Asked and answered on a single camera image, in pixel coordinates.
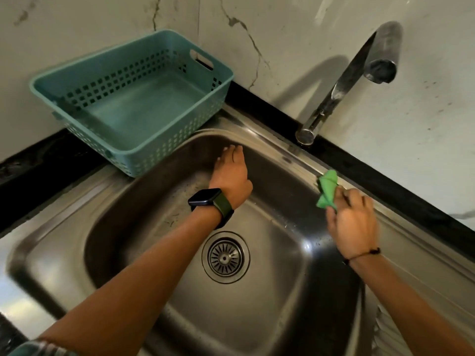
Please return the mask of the person's right hand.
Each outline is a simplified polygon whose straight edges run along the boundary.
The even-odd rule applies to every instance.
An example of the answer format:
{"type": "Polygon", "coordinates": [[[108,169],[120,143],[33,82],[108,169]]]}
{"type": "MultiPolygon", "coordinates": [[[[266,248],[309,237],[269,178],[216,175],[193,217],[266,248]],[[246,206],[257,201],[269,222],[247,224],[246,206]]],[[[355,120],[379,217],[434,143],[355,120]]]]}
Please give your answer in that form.
{"type": "Polygon", "coordinates": [[[328,231],[337,249],[349,263],[379,249],[379,228],[374,210],[326,209],[328,231]]]}

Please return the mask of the chrome sink faucet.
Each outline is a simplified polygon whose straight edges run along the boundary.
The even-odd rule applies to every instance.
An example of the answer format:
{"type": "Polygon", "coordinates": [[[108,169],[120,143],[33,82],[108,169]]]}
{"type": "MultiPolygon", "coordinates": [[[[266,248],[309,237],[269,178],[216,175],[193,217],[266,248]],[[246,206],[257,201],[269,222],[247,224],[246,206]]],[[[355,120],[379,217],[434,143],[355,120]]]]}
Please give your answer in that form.
{"type": "Polygon", "coordinates": [[[299,144],[310,146],[323,124],[361,77],[372,83],[391,83],[398,72],[403,27],[397,21],[383,23],[360,48],[329,93],[296,132],[299,144]]]}

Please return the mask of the green scrub cloth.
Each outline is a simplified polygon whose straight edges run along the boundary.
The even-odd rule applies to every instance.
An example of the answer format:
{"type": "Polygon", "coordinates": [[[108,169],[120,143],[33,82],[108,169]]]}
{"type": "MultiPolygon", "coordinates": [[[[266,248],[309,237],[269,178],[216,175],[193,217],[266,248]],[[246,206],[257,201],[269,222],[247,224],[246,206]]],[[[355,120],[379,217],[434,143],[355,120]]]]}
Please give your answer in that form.
{"type": "Polygon", "coordinates": [[[337,172],[332,169],[326,171],[317,179],[317,186],[320,191],[320,197],[316,203],[317,208],[326,209],[331,207],[336,211],[334,196],[338,186],[337,172]]]}

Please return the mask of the person's left hand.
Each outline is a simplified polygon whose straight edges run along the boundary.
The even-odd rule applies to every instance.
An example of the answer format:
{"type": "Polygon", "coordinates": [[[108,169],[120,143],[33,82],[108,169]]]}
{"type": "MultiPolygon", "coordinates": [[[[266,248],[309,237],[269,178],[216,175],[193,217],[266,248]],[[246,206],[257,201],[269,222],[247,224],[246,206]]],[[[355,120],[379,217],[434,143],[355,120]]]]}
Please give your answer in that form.
{"type": "Polygon", "coordinates": [[[209,188],[220,188],[236,210],[251,195],[253,184],[248,179],[244,161],[216,161],[209,188]]]}

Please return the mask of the round metal sink drain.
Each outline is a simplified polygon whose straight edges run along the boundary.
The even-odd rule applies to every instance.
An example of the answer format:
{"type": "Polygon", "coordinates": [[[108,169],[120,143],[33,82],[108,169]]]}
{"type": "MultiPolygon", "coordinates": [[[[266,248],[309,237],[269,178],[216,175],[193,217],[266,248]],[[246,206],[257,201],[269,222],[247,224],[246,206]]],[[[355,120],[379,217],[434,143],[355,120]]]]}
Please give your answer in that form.
{"type": "Polygon", "coordinates": [[[242,279],[249,269],[250,261],[245,240],[231,231],[212,234],[201,252],[205,273],[220,284],[231,284],[242,279]]]}

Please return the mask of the stainless steel sink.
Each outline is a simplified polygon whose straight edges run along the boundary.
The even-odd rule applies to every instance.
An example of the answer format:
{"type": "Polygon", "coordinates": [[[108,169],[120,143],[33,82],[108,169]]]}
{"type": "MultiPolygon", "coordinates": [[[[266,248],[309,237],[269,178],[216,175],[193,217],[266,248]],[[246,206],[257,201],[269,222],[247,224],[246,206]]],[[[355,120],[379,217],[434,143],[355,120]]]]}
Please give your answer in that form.
{"type": "Polygon", "coordinates": [[[101,166],[0,238],[0,329],[34,339],[189,216],[224,146],[254,190],[199,245],[138,356],[411,356],[316,207],[328,165],[225,107],[145,176],[101,166]]]}

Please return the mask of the teal plastic perforated basket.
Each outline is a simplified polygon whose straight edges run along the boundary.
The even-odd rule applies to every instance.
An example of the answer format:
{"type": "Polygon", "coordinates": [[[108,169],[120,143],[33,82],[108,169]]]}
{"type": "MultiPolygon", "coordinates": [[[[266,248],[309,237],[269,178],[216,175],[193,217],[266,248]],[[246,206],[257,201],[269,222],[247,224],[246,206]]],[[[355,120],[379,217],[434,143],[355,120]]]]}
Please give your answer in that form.
{"type": "Polygon", "coordinates": [[[31,92],[81,141],[137,178],[223,106],[233,71],[173,30],[39,74],[31,92]]]}

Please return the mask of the person's right forearm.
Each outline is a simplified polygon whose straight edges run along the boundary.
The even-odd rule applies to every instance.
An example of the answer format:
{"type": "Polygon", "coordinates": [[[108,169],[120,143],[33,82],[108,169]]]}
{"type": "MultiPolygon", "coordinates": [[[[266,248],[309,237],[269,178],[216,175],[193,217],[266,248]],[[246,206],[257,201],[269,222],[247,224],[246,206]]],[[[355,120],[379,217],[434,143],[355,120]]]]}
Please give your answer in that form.
{"type": "Polygon", "coordinates": [[[388,311],[413,356],[475,356],[475,348],[403,282],[383,256],[361,255],[349,265],[388,311]]]}

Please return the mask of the striped shirt sleeve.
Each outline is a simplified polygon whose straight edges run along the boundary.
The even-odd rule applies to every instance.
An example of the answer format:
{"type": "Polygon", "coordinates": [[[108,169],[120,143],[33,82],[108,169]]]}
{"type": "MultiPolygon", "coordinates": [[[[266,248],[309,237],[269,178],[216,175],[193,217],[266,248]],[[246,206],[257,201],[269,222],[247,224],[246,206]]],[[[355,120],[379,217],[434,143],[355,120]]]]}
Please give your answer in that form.
{"type": "Polygon", "coordinates": [[[7,356],[80,356],[78,353],[48,341],[30,340],[22,343],[7,356]]]}

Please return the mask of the person's left forearm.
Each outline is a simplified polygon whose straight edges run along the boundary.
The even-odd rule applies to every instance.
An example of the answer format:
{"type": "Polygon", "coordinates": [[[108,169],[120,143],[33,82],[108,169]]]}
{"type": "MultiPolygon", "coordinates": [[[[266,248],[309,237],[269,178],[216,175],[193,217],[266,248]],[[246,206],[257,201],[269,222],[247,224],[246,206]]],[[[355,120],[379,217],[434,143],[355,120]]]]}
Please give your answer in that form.
{"type": "Polygon", "coordinates": [[[39,340],[79,356],[136,356],[201,244],[220,222],[215,207],[197,207],[39,340]]]}

